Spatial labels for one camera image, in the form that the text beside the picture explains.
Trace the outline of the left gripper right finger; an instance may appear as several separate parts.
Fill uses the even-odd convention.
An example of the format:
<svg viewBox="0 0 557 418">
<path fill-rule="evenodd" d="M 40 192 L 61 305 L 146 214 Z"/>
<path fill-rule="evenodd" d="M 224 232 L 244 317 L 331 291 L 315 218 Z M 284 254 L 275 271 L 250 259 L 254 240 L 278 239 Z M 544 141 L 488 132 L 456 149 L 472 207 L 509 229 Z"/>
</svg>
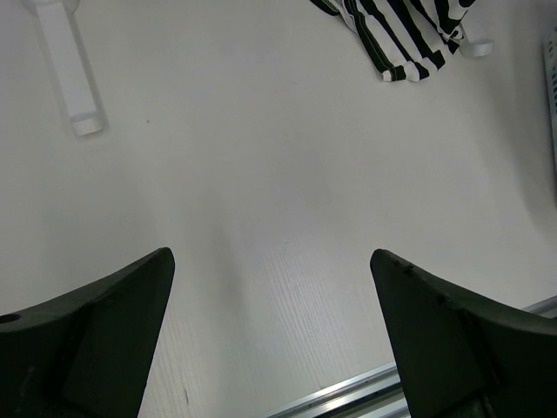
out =
<svg viewBox="0 0 557 418">
<path fill-rule="evenodd" d="M 491 300 L 384 249 L 370 260 L 413 417 L 554 417 L 556 320 Z"/>
</svg>

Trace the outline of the black white striped tank top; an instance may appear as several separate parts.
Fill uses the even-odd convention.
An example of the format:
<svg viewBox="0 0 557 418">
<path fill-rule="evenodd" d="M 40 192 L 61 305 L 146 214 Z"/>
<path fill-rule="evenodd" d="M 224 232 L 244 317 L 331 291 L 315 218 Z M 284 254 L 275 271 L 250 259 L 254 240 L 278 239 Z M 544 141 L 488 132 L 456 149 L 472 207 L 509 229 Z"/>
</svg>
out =
<svg viewBox="0 0 557 418">
<path fill-rule="evenodd" d="M 344 21 L 385 82 L 419 82 L 440 70 L 465 38 L 467 0 L 314 1 Z"/>
</svg>

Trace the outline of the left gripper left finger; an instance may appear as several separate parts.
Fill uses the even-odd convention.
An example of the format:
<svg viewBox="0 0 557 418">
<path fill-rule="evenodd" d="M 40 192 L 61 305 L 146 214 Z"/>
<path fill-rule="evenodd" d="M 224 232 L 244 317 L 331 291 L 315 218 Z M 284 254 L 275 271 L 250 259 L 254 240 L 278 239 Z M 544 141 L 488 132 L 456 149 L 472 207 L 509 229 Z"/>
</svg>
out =
<svg viewBox="0 0 557 418">
<path fill-rule="evenodd" d="M 1 317 L 3 417 L 136 417 L 171 293 L 168 247 Z"/>
</svg>

